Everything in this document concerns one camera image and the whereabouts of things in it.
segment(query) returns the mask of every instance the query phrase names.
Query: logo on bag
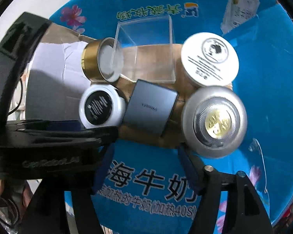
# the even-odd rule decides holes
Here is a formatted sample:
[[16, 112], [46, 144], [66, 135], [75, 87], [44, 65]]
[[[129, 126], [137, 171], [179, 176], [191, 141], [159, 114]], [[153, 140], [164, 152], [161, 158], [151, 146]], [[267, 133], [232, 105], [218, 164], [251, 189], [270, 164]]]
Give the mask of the logo on bag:
[[22, 163], [22, 166], [24, 168], [37, 168], [37, 167], [49, 167], [49, 166], [67, 165], [67, 164], [79, 163], [79, 162], [80, 162], [79, 157], [72, 157], [70, 160], [68, 160], [67, 158], [63, 158], [63, 159], [60, 159], [60, 160], [43, 159], [43, 160], [37, 161], [37, 162], [24, 161]]
[[193, 2], [186, 2], [184, 4], [185, 14], [181, 17], [199, 17], [199, 5]]
[[143, 107], [146, 107], [146, 108], [149, 108], [149, 109], [151, 109], [152, 111], [157, 111], [157, 108], [154, 107], [154, 106], [151, 106], [151, 105], [148, 105], [148, 104], [144, 104], [144, 103], [142, 103], [142, 106], [143, 106]]

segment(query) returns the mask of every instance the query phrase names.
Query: clear plastic box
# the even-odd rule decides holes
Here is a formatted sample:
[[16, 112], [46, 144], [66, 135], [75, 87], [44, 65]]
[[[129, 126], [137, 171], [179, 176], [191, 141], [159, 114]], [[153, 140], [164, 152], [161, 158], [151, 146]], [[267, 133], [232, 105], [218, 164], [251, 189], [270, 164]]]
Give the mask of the clear plastic box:
[[173, 28], [169, 15], [119, 22], [111, 66], [122, 67], [122, 77], [136, 82], [176, 81]]

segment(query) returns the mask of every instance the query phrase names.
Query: gray rectangular box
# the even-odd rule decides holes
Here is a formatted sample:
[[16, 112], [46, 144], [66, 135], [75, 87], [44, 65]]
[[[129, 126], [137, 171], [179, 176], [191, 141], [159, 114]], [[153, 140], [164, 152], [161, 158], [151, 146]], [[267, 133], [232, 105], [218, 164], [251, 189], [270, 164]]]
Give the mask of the gray rectangular box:
[[124, 123], [161, 135], [172, 113], [178, 93], [138, 80], [124, 116]]

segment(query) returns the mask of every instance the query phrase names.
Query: white round container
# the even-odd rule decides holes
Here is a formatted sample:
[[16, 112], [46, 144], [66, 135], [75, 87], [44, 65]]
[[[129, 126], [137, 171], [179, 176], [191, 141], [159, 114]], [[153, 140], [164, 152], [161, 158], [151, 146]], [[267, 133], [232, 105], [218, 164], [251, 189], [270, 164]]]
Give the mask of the white round container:
[[226, 86], [239, 70], [234, 48], [224, 38], [209, 32], [196, 33], [186, 39], [181, 62], [186, 76], [197, 86]]
[[79, 117], [85, 128], [119, 126], [126, 110], [126, 102], [110, 84], [94, 84], [81, 96]]

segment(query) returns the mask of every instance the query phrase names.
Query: lid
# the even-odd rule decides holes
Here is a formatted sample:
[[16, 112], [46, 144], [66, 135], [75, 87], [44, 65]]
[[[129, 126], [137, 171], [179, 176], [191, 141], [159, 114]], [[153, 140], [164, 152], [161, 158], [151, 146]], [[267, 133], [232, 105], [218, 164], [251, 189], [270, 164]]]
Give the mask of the lid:
[[224, 38], [209, 32], [194, 34], [184, 42], [181, 61], [190, 79], [200, 86], [228, 85], [239, 70], [234, 48]]
[[116, 90], [110, 84], [93, 84], [83, 93], [79, 117], [87, 129], [120, 125], [126, 102]]
[[89, 43], [81, 57], [81, 66], [85, 76], [92, 82], [115, 82], [119, 79], [122, 67], [112, 66], [114, 38], [95, 40]]
[[188, 146], [208, 158], [224, 157], [241, 144], [247, 129], [242, 101], [231, 90], [209, 86], [186, 102], [181, 118]]

